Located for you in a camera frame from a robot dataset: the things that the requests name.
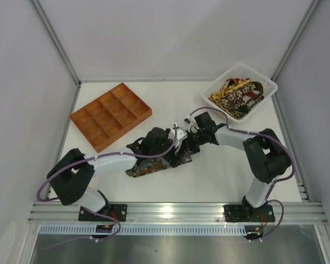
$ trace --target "orange compartment box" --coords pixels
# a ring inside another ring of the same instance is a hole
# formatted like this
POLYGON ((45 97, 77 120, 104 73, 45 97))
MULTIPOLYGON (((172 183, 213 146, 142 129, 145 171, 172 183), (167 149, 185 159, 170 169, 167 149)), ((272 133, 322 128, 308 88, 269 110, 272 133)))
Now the orange compartment box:
POLYGON ((121 83, 70 115, 99 153, 152 115, 152 109, 121 83))

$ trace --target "plastic basket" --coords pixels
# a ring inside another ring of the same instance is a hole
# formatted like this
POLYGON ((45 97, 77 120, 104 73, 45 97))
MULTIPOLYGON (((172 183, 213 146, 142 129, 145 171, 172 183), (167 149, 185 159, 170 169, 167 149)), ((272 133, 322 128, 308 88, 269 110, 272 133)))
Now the plastic basket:
POLYGON ((232 117, 230 114, 227 113, 228 118, 236 123, 243 123, 247 119, 249 119, 251 116, 253 116, 257 110, 265 103, 267 102, 270 97, 277 91, 277 84, 270 80, 268 77, 262 75, 261 73, 257 72, 256 70, 253 70, 252 68, 243 65, 243 64, 236 64, 229 70, 225 71, 220 77, 218 77, 211 85, 209 85, 207 88, 203 90, 201 93, 202 98, 205 100, 206 104, 210 107, 214 107, 216 109, 222 110, 220 107, 218 107, 216 104, 211 102, 209 100, 209 97, 211 96, 212 92, 218 92, 221 87, 224 85, 227 79, 230 78, 239 78, 239 79, 247 79, 250 78, 252 81, 259 81, 264 88, 264 99, 257 103, 253 109, 243 118, 241 119, 236 119, 232 117))

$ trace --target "gray panel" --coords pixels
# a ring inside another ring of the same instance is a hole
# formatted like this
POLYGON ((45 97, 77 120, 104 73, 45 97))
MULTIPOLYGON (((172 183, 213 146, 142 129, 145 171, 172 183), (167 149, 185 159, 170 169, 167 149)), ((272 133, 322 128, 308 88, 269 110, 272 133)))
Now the gray panel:
POLYGON ((82 81, 213 79, 237 62, 272 76, 310 3, 41 0, 82 81))
POLYGON ((0 0, 0 233, 16 223, 7 263, 15 263, 21 249, 35 192, 55 162, 75 93, 29 1, 0 0))
POLYGON ((98 244, 83 239, 39 249, 71 237, 40 235, 32 264, 324 263, 311 226, 280 227, 262 243, 231 236, 117 236, 98 244))
POLYGON ((330 1, 311 19, 277 83, 312 201, 330 223, 330 1))

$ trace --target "gray floor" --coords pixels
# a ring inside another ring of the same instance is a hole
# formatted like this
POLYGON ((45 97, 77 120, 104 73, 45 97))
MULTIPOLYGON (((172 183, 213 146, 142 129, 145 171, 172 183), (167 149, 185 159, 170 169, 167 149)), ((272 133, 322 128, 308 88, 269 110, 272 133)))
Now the gray floor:
POLYGON ((262 243, 234 236, 117 236, 94 243, 40 235, 32 264, 193 264, 193 263, 324 263, 313 226, 280 227, 262 243))

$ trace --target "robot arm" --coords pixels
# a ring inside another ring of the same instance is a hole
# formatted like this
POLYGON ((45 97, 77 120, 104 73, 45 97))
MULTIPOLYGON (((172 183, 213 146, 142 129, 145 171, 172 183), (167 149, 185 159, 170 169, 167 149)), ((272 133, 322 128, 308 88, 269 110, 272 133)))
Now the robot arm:
MULTIPOLYGON (((226 145, 245 151, 254 175, 248 194, 243 198, 243 211, 249 216, 266 205, 266 195, 273 181, 282 175, 291 165, 284 151, 275 143, 258 136, 239 134, 229 130, 225 124, 216 125, 210 115, 205 112, 195 117, 196 131, 184 130, 175 124, 177 140, 172 146, 175 128, 163 130, 153 128, 145 138, 140 138, 118 151, 121 155, 107 156, 79 164, 65 170, 60 176, 51 180, 51 185, 63 205, 78 204, 94 212, 108 206, 106 197, 99 191, 88 187, 90 180, 100 174, 124 170, 129 176, 138 177, 161 169, 175 168, 191 161, 190 156, 200 152, 200 146, 210 143, 226 145)), ((261 132, 277 139, 275 133, 266 129, 261 132)), ((49 172, 47 178, 59 169, 79 160, 88 159, 78 149, 69 151, 61 161, 49 172)))

